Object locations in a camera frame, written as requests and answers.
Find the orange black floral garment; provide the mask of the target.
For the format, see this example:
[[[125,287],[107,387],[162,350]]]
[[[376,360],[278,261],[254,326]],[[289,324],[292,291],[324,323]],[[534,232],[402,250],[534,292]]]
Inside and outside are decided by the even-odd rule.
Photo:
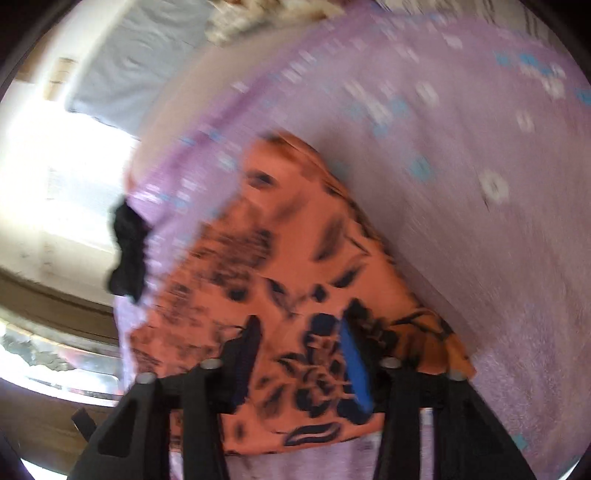
[[[160,377],[188,371],[259,319],[249,393],[222,419],[225,449],[259,455],[346,441],[383,422],[356,404],[346,372],[339,326],[353,302],[380,355],[425,374],[474,375],[459,338],[412,294],[346,187],[314,149],[280,132],[252,145],[235,199],[130,334],[134,364]]]

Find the floral patterned clothes pile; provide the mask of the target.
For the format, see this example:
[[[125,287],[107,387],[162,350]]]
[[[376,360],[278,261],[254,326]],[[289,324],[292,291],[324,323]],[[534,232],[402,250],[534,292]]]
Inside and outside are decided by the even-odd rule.
[[[211,1],[213,11],[205,37],[221,46],[263,26],[283,28],[341,16],[349,1],[334,0],[238,0]]]

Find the stained glass wooden door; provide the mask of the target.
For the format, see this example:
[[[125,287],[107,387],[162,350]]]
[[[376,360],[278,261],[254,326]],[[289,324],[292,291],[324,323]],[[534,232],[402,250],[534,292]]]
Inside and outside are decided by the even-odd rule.
[[[1,272],[1,432],[26,461],[66,474],[124,393],[110,307]]]

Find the purple floral bed sheet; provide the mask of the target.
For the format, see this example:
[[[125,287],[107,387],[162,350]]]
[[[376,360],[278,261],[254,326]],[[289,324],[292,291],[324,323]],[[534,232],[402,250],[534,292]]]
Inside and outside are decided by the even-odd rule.
[[[149,223],[140,303],[238,187],[245,149],[315,147],[412,290],[467,344],[475,384],[540,479],[590,441],[590,86],[544,44],[468,17],[362,2],[230,85],[132,189]]]

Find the pink mattress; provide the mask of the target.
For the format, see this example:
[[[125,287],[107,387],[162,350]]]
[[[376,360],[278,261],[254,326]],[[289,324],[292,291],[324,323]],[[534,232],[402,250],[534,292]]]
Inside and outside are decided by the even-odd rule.
[[[311,24],[263,28],[233,44],[208,44],[198,50],[184,70],[166,84],[146,115],[124,175],[124,191],[131,192],[161,162],[175,139],[218,95],[313,28]]]

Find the grey blue cloth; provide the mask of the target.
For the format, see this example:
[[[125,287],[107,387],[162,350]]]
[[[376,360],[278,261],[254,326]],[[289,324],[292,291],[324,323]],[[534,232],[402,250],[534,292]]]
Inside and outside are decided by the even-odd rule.
[[[207,1],[136,1],[93,55],[68,110],[137,137],[166,84],[205,43]]]

